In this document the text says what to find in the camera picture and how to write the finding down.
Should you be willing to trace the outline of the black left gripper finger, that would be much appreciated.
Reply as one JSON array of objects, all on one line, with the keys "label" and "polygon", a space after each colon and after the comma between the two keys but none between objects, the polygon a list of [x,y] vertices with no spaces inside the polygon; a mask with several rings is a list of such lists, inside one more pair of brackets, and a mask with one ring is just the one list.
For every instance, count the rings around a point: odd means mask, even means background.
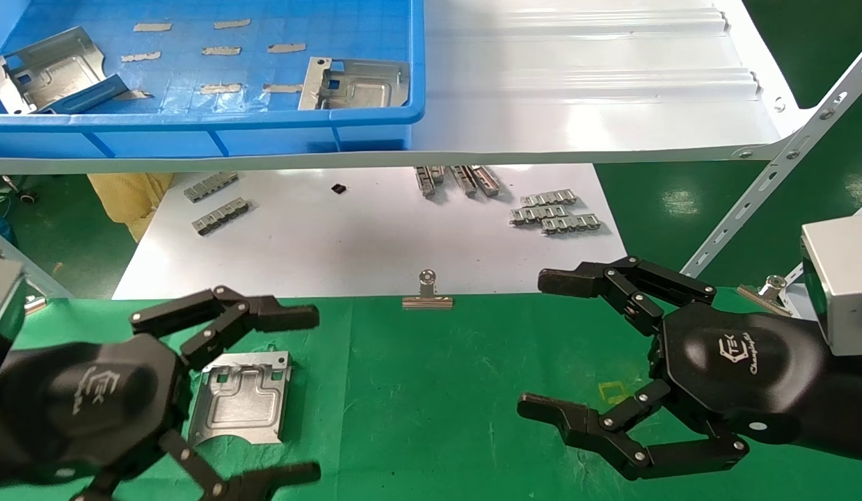
[{"label": "black left gripper finger", "polygon": [[198,486],[200,500],[269,500],[279,488],[321,478],[317,462],[278,464],[223,478],[180,430],[87,430],[72,434],[72,462],[88,467],[93,480],[72,499],[113,500],[122,482],[141,475],[164,456],[173,459]]},{"label": "black left gripper finger", "polygon": [[247,333],[309,330],[319,326],[320,316],[315,305],[281,305],[273,296],[246,297],[218,286],[139,310],[129,323],[133,333],[155,338],[201,326],[179,352],[185,367],[201,371]]}]

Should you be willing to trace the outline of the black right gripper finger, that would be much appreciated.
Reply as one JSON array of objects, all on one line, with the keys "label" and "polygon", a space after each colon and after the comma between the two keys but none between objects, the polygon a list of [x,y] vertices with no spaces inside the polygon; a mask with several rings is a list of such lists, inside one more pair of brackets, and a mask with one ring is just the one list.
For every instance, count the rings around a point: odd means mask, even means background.
[{"label": "black right gripper finger", "polygon": [[629,436],[666,403],[672,387],[656,379],[600,413],[586,405],[528,392],[518,399],[521,418],[551,424],[565,446],[599,454],[628,481],[659,479],[730,470],[749,453],[744,440],[723,426],[704,422],[704,440],[644,446]]},{"label": "black right gripper finger", "polygon": [[584,261],[574,270],[543,269],[538,274],[538,290],[605,299],[644,336],[662,332],[665,311],[654,299],[681,308],[691,303],[711,305],[717,294],[714,286],[635,256],[610,263]]}]

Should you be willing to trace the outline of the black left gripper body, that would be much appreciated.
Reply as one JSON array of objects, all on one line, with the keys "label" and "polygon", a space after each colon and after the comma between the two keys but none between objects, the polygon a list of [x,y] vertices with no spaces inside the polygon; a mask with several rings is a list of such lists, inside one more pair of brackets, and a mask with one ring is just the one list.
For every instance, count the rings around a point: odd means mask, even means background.
[{"label": "black left gripper body", "polygon": [[182,428],[189,371],[161,340],[71,342],[8,353],[0,369],[0,485],[90,477],[72,434]]}]

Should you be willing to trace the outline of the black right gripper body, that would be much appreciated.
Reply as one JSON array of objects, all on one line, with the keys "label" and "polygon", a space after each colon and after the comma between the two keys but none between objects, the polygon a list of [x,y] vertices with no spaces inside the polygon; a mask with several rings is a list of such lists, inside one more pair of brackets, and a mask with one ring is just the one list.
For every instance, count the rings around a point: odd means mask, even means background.
[{"label": "black right gripper body", "polygon": [[829,355],[814,321],[692,303],[664,317],[650,376],[670,384],[669,408],[692,430],[824,447]]}]

